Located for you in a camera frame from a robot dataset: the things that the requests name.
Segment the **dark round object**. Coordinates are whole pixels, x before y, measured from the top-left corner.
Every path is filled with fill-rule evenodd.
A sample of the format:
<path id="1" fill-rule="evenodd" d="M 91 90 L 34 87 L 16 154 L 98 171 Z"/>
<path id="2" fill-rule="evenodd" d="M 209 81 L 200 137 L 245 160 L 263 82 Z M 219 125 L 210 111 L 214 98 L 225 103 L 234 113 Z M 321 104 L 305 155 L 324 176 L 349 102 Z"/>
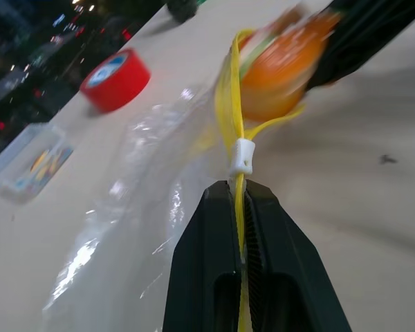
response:
<path id="1" fill-rule="evenodd" d="M 167 0 L 166 6 L 172 18 L 179 24 L 194 17 L 198 10 L 197 0 Z"/>

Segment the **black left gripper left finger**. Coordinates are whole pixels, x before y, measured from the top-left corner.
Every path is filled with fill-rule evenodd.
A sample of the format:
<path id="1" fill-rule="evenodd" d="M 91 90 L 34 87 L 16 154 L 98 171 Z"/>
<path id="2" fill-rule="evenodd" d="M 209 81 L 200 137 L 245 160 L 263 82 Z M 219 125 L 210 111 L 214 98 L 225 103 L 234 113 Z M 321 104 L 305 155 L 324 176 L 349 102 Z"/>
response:
<path id="1" fill-rule="evenodd" d="M 238 332 L 241 258 L 233 198 L 203 193 L 172 257 L 162 332 Z"/>

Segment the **red tape roll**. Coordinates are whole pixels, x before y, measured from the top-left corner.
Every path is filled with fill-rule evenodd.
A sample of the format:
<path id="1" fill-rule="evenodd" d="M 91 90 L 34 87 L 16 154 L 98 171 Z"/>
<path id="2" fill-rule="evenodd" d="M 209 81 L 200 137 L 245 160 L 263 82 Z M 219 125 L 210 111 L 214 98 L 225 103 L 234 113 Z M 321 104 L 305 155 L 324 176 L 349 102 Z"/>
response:
<path id="1" fill-rule="evenodd" d="M 98 65 L 80 85 L 80 92 L 101 113 L 131 102 L 147 86 L 151 73 L 132 48 L 121 50 Z"/>

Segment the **clear plastic box coloured contents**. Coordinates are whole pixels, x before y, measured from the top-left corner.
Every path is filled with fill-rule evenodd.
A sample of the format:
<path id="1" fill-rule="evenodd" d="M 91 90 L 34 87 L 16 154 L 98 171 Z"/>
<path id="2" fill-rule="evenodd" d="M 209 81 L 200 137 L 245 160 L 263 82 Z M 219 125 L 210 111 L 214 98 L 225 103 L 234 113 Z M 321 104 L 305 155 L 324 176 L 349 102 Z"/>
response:
<path id="1" fill-rule="evenodd" d="M 0 195 L 15 203 L 33 199 L 72 153 L 59 128 L 49 123 L 28 125 L 0 153 Z"/>

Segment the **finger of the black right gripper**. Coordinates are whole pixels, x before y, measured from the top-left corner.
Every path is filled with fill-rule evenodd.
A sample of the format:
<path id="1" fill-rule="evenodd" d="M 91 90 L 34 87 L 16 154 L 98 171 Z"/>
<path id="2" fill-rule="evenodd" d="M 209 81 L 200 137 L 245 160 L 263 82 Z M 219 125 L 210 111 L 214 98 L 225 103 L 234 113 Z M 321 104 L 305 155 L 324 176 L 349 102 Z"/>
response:
<path id="1" fill-rule="evenodd" d="M 332 0 L 326 9 L 340 20 L 307 91 L 352 74 L 415 21 L 415 0 Z"/>

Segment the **clear plastic bag yellow zipper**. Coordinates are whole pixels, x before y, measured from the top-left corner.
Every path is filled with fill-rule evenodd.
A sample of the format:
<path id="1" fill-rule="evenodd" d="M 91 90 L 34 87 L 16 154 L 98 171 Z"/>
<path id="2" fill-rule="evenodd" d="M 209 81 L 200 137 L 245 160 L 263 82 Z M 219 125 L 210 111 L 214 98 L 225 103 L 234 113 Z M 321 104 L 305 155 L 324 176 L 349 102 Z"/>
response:
<path id="1" fill-rule="evenodd" d="M 252 172 L 254 138 L 244 124 L 239 32 L 209 90 L 187 89 L 129 124 L 107 190 L 86 215 L 44 308 L 41 332 L 163 332 L 174 249 L 204 190 L 226 194 Z"/>

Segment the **toy hamburger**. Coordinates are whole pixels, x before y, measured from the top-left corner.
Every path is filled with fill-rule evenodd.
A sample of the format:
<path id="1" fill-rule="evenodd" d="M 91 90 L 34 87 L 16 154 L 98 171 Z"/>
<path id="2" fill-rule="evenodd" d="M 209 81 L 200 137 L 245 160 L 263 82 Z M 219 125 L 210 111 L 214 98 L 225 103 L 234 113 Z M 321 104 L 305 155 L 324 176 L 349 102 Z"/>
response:
<path id="1" fill-rule="evenodd" d="M 265 122 L 295 108 L 340 18 L 333 10 L 311 14 L 297 4 L 239 42 L 244 118 Z"/>

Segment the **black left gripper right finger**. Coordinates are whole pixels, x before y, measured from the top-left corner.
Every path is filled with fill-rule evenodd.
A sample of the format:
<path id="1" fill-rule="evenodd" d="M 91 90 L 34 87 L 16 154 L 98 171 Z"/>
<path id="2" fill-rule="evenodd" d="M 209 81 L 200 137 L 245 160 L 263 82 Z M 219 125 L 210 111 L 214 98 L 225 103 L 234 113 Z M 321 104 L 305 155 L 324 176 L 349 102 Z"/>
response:
<path id="1" fill-rule="evenodd" d="M 244 194 L 253 332 L 352 332 L 318 251 L 272 191 Z"/>

